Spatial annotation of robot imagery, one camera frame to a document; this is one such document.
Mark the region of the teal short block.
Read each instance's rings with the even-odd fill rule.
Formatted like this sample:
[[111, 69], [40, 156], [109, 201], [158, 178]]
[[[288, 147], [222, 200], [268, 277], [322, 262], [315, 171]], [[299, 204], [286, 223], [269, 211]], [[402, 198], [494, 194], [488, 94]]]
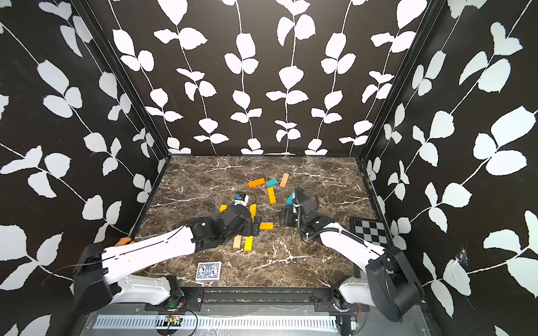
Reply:
[[271, 179], [269, 181], [266, 182], [266, 186], [268, 188], [271, 188], [273, 186], [276, 186], [278, 184], [278, 180], [277, 179]]

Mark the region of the amber long block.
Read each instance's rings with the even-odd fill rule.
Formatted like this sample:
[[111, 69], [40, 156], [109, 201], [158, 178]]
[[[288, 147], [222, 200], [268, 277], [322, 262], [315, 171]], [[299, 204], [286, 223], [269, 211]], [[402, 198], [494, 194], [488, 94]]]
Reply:
[[270, 204], [271, 205], [276, 204], [276, 196], [275, 196], [274, 188], [268, 188], [268, 196], [269, 196]]

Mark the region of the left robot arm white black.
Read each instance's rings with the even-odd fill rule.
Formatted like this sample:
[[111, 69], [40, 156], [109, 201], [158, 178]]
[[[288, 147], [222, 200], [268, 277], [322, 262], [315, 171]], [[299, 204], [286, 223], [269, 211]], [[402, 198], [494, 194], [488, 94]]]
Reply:
[[191, 218], [179, 228], [134, 244], [85, 247], [74, 266], [74, 310], [89, 314], [114, 303], [140, 302], [153, 306], [182, 291], [174, 277], [152, 279], [136, 273], [179, 256], [189, 256], [233, 240], [255, 237], [261, 222], [249, 208], [231, 205], [213, 217]]

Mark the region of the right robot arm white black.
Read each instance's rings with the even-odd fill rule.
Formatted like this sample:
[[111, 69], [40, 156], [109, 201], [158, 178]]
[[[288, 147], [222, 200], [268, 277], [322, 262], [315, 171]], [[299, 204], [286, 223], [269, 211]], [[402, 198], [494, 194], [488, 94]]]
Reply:
[[402, 320], [424, 297], [404, 252], [396, 246], [385, 248], [367, 242], [317, 210], [318, 202], [298, 186], [284, 211], [284, 224], [295, 226], [304, 242], [340, 253], [366, 274], [365, 279], [349, 277], [333, 288], [335, 307], [346, 310], [353, 304], [369, 305], [389, 321]]

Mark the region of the tan wood long block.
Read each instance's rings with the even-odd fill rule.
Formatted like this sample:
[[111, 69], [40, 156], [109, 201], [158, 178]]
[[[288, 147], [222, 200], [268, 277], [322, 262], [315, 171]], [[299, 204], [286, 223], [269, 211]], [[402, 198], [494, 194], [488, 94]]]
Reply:
[[241, 243], [242, 243], [242, 236], [241, 235], [235, 236], [235, 238], [233, 240], [233, 248], [234, 249], [240, 249], [241, 248]]

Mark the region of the cyan long block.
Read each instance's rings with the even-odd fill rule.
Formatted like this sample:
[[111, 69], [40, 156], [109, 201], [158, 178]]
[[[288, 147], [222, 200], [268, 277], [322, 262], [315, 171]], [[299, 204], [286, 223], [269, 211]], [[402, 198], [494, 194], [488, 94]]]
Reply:
[[285, 204], [291, 206], [294, 203], [295, 192], [293, 192], [286, 200]]

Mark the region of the orange long block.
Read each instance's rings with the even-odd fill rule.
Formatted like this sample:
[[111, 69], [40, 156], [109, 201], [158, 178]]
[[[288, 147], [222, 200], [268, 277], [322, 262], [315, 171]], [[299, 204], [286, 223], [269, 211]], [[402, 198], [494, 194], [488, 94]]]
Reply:
[[250, 181], [248, 183], [249, 188], [256, 188], [258, 186], [262, 186], [266, 183], [266, 180], [264, 178], [256, 179], [254, 181]]

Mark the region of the orange plush toy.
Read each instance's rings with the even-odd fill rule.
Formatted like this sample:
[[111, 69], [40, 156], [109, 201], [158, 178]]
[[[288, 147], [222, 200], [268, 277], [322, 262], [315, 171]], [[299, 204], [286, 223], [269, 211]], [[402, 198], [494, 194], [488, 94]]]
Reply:
[[131, 243], [133, 243], [133, 240], [130, 237], [124, 237], [124, 238], [121, 238], [114, 246], [115, 247], [126, 246]]

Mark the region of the white perforated rail strip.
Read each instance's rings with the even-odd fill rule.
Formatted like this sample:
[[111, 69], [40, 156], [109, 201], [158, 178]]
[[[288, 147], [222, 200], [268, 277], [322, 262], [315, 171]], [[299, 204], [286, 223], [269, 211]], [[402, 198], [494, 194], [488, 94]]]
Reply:
[[236, 316], [99, 315], [95, 330], [312, 330], [336, 332], [333, 316]]

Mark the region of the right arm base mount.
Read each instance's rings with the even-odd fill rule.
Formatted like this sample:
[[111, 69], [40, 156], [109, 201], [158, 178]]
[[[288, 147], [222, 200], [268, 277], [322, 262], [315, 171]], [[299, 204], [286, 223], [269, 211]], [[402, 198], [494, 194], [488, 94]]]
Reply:
[[316, 312], [329, 312], [335, 314], [358, 314], [370, 312], [370, 306], [363, 304], [351, 304], [346, 302], [342, 295], [331, 288], [318, 288], [312, 292], [310, 302]]

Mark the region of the amber short block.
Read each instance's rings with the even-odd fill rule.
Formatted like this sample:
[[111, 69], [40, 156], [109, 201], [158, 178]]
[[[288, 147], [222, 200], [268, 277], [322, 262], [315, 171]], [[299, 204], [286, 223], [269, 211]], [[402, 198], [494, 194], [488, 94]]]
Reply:
[[274, 223], [262, 222], [259, 226], [260, 230], [273, 230]]

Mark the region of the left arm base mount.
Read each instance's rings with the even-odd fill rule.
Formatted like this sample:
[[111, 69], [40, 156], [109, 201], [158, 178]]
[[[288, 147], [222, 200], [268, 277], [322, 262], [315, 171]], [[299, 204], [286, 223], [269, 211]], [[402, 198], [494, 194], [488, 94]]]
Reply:
[[202, 288], [182, 288], [182, 294], [172, 294], [170, 298], [165, 299], [159, 305], [146, 304], [144, 310], [146, 312], [158, 312], [159, 314], [167, 314], [177, 309], [190, 309], [193, 312], [199, 312], [204, 297]]

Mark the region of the black white checkerboard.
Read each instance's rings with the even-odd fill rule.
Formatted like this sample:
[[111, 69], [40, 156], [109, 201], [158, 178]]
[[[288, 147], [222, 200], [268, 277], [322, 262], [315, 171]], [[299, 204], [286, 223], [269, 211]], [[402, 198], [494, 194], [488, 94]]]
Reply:
[[359, 238], [372, 244], [388, 247], [389, 240], [385, 230], [385, 225], [369, 219], [358, 217], [350, 218], [350, 228]]

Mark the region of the natural wood long block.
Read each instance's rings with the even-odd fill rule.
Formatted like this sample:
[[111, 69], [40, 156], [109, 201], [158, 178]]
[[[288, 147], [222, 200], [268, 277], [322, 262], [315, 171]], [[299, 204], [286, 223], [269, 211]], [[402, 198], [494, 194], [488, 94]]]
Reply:
[[281, 182], [280, 182], [280, 187], [285, 188], [286, 185], [287, 185], [288, 180], [289, 180], [289, 174], [284, 173], [283, 176], [282, 176]]

